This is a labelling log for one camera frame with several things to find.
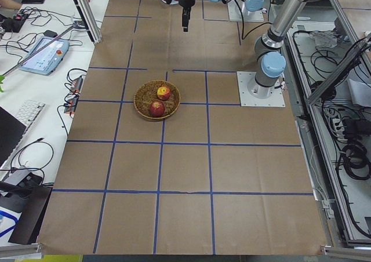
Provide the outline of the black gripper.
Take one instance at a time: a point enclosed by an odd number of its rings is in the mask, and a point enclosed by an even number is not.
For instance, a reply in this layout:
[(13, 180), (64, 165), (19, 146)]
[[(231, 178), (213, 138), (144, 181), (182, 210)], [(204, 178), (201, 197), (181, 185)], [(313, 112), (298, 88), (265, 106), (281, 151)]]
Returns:
[[(179, 5), (182, 7), (192, 7), (195, 5), (195, 0), (179, 0)], [(184, 32), (188, 32), (190, 16), (191, 16), (191, 8), (183, 8), (182, 28)]]

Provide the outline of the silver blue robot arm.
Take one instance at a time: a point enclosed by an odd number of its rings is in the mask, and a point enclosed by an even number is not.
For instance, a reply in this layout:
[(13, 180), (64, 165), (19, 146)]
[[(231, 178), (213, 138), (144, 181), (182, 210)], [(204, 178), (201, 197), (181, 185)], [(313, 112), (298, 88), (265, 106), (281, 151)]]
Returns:
[[(230, 0), (209, 0), (211, 2)], [(255, 43), (254, 51), (259, 67), (253, 79), (247, 84), (249, 93), (258, 99), (267, 99), (274, 90), (275, 83), (282, 76), (286, 60), (279, 53), (283, 40), (293, 22), (307, 2), (320, 0), (285, 0), (280, 13), (265, 34)]]

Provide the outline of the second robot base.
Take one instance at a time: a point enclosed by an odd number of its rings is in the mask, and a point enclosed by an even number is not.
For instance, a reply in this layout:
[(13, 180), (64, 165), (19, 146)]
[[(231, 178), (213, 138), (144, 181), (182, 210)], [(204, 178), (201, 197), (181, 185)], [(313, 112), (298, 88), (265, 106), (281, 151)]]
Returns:
[(229, 21), (242, 21), (259, 23), (264, 21), (264, 0), (232, 0), (227, 4)]

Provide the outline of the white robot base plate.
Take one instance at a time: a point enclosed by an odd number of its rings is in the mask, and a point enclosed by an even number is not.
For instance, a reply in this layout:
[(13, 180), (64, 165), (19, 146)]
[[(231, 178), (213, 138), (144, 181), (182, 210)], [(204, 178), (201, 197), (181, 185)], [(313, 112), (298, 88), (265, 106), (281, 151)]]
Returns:
[(239, 98), (242, 107), (284, 108), (285, 101), (279, 79), (270, 88), (260, 86), (255, 80), (255, 72), (237, 71)]

